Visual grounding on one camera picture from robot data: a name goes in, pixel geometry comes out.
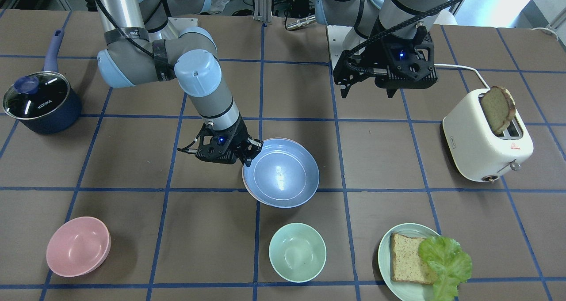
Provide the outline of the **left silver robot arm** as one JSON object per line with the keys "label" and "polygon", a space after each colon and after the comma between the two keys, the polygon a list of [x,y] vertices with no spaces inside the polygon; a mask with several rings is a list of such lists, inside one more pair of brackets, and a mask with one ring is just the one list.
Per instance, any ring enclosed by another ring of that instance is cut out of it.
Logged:
{"label": "left silver robot arm", "polygon": [[455,0],[315,0],[317,22],[350,27],[360,38],[345,46],[333,81],[346,98],[351,87],[373,79],[392,98],[400,89],[428,89],[438,75],[430,34],[443,9]]}

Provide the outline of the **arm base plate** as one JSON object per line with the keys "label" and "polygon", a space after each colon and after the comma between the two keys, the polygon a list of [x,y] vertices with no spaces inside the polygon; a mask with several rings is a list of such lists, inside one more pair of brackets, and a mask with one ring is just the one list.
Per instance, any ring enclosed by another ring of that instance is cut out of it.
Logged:
{"label": "arm base plate", "polygon": [[354,27],[328,25],[327,26],[328,51],[332,68],[336,67],[342,51],[353,49],[366,41],[360,37]]}
{"label": "arm base plate", "polygon": [[189,27],[198,27],[198,18],[182,18],[182,17],[169,17],[168,26],[176,29],[177,31],[182,31]]}

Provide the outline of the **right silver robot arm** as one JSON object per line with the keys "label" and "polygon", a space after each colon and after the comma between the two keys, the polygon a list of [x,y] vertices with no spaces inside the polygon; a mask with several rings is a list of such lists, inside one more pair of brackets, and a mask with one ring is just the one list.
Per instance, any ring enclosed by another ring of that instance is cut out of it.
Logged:
{"label": "right silver robot arm", "polygon": [[98,68],[112,88],[177,80],[203,120],[180,152],[206,162],[250,166],[263,142],[253,139],[224,79],[218,47],[204,28],[175,29],[172,16],[204,13],[211,0],[95,0],[106,49]]}

